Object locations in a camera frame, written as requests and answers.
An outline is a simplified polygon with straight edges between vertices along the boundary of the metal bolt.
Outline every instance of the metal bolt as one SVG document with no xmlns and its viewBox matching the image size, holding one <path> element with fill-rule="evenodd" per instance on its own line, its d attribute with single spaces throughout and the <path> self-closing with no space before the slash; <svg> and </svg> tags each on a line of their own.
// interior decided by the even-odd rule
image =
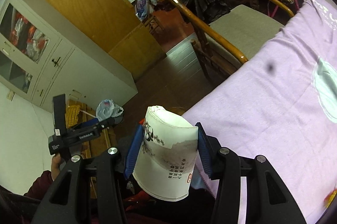
<svg viewBox="0 0 337 224">
<path fill-rule="evenodd" d="M 262 156 L 262 155 L 258 155 L 257 156 L 257 161 L 263 163 L 263 162 L 266 161 L 266 158 L 264 156 Z"/>
<path fill-rule="evenodd" d="M 81 159 L 81 157 L 80 157 L 79 155 L 75 155 L 75 156 L 73 156 L 73 157 L 71 158 L 71 161 L 77 162 L 77 161 L 79 161 L 80 159 Z"/>
<path fill-rule="evenodd" d="M 222 148 L 220 148 L 220 153 L 222 153 L 222 154 L 229 154 L 230 150 L 228 148 L 222 147 Z"/>
<path fill-rule="evenodd" d="M 115 154 L 115 153 L 118 152 L 118 149 L 115 148 L 115 147 L 112 147 L 112 148 L 110 148 L 109 150 L 107 150 L 107 152 L 108 152 L 109 154 Z"/>
</svg>

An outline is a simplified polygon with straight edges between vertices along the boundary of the plastic bag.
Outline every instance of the plastic bag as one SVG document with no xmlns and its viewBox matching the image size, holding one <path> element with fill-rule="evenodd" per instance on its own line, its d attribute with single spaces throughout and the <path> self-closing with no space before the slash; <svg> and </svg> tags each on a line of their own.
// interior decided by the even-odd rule
<svg viewBox="0 0 337 224">
<path fill-rule="evenodd" d="M 113 102 L 113 100 L 103 100 L 96 109 L 96 117 L 99 121 L 109 117 L 122 117 L 124 109 Z"/>
</svg>

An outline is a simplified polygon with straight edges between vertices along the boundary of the purple blanket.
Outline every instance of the purple blanket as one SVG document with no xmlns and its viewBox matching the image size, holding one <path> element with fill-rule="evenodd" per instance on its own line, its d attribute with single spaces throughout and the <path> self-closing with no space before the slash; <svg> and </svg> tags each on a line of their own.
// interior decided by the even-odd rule
<svg viewBox="0 0 337 224">
<path fill-rule="evenodd" d="M 324 198 L 337 183 L 335 8 L 305 0 L 254 58 L 184 115 L 240 156 L 265 155 L 308 224 L 323 214 Z M 208 179 L 199 158 L 196 166 L 215 196 L 218 181 Z M 241 189 L 244 223 L 244 179 Z"/>
</svg>

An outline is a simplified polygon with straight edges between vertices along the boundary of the gray filing cabinet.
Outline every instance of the gray filing cabinet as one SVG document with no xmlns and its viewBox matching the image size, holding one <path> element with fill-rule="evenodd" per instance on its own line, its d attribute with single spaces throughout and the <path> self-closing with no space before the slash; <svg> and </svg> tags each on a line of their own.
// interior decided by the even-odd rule
<svg viewBox="0 0 337 224">
<path fill-rule="evenodd" d="M 0 82 L 52 111 L 65 93 L 96 108 L 137 93 L 131 73 L 45 0 L 6 0 L 0 12 Z"/>
</svg>

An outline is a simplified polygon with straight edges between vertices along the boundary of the seat cushion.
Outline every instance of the seat cushion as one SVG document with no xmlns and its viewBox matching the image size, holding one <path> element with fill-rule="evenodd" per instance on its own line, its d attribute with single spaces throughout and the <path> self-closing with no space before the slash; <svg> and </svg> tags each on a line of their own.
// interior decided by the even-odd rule
<svg viewBox="0 0 337 224">
<path fill-rule="evenodd" d="M 245 5 L 239 5 L 216 21 L 210 27 L 218 34 L 236 46 L 250 59 L 269 39 L 273 38 L 283 25 Z M 240 62 L 213 38 L 206 35 L 213 50 L 222 55 L 235 67 L 241 66 Z"/>
</svg>

